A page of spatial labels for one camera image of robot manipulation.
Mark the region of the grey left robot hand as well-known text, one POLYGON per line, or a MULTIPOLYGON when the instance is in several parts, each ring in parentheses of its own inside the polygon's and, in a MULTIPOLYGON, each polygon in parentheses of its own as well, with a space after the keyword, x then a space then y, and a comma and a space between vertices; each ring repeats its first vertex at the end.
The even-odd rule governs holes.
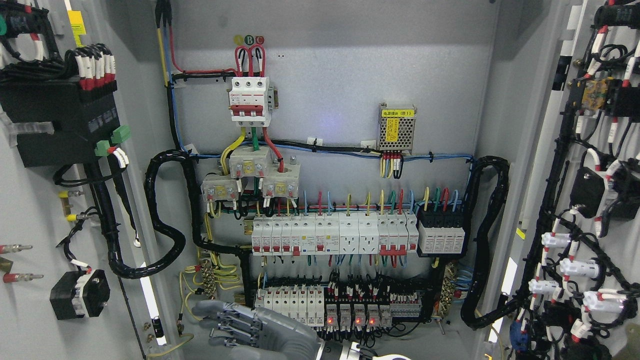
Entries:
POLYGON ((210 330, 209 344, 232 360, 320 360, 325 343, 313 328, 265 307, 202 300, 192 312, 210 330))

